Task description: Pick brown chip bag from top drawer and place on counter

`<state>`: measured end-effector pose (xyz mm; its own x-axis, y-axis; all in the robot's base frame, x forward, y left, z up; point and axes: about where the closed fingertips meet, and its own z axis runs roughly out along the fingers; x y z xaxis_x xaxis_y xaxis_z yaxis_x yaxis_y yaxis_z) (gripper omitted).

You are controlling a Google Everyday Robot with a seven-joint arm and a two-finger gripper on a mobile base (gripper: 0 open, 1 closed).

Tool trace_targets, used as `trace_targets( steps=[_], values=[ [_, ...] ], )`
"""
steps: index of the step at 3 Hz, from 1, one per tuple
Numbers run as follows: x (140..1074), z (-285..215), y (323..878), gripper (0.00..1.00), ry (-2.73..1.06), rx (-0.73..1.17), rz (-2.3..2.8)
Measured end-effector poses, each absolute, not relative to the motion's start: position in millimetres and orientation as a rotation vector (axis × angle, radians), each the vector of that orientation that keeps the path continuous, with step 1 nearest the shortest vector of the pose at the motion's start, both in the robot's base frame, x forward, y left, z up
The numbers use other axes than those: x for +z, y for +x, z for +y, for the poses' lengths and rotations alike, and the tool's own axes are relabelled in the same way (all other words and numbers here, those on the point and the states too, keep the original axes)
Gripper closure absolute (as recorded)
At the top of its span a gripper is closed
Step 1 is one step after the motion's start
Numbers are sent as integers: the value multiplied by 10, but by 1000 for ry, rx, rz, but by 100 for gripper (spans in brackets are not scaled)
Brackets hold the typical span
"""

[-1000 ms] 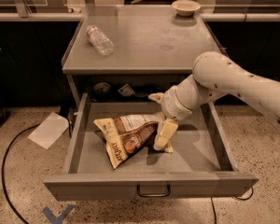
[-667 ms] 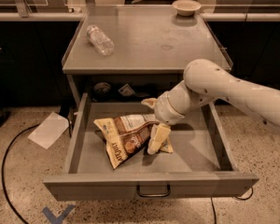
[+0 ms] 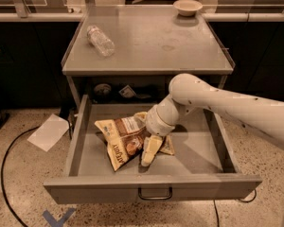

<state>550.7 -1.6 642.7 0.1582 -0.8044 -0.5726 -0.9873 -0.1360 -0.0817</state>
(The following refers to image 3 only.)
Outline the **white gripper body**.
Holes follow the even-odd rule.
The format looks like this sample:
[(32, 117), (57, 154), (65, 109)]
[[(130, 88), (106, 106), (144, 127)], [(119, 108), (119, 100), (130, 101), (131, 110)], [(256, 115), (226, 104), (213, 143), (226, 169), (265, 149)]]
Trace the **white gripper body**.
[(179, 118), (179, 104), (168, 95), (147, 112), (145, 121), (147, 131), (152, 135), (166, 136), (174, 130)]

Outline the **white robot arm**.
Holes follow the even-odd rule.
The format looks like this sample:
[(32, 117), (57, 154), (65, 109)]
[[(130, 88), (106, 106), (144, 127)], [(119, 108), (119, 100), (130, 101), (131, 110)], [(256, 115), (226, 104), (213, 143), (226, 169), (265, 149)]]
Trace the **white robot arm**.
[(141, 165), (149, 166), (176, 124), (197, 109), (218, 114), (284, 150), (284, 102), (218, 89), (190, 74), (169, 83), (169, 94), (144, 118), (147, 132)]

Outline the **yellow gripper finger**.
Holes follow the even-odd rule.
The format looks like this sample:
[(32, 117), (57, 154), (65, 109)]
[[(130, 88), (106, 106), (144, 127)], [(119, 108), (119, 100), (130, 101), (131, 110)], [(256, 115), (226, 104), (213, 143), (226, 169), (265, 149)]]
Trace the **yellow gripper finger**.
[(147, 113), (146, 112), (140, 112), (140, 113), (135, 113), (133, 117), (137, 120), (140, 120), (141, 122), (145, 123), (146, 122), (146, 117)]
[(149, 166), (157, 151), (161, 148), (163, 144), (163, 138), (157, 135), (151, 135), (146, 137), (143, 146), (141, 165)]

